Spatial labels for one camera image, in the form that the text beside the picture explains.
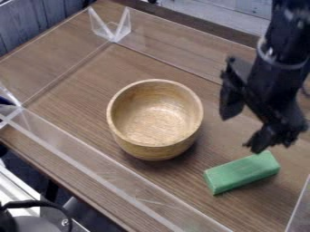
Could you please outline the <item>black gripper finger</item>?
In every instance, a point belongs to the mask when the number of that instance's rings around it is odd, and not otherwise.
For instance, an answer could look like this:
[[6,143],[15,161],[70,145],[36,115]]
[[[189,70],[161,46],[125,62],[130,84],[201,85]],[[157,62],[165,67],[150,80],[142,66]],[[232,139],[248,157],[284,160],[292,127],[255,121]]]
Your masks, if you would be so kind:
[[237,116],[244,107],[243,84],[236,80],[223,78],[219,100],[219,114],[223,121]]
[[272,147],[284,141],[287,128],[287,125],[281,123],[264,124],[241,146],[247,147],[253,154],[259,154],[268,147]]

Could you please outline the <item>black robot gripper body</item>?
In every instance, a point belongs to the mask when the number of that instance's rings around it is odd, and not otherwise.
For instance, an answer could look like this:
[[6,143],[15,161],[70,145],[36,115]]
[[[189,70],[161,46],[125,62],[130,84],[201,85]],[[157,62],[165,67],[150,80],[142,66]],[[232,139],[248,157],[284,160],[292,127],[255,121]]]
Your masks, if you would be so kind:
[[308,129],[303,111],[296,101],[310,68],[310,43],[305,40],[284,40],[257,43],[251,63],[236,56],[225,58],[220,79],[228,78],[243,84],[244,108],[261,122],[287,125],[284,141],[288,147]]

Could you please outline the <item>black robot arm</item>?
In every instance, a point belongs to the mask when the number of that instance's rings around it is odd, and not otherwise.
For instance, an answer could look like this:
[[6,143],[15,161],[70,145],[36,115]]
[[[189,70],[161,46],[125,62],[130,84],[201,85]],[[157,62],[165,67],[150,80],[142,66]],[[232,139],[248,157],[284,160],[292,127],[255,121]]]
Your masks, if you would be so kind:
[[220,73],[220,118],[249,108],[263,124],[243,143],[252,153],[277,144],[288,147],[307,131],[296,95],[308,74],[310,0],[273,0],[253,62],[229,56]]

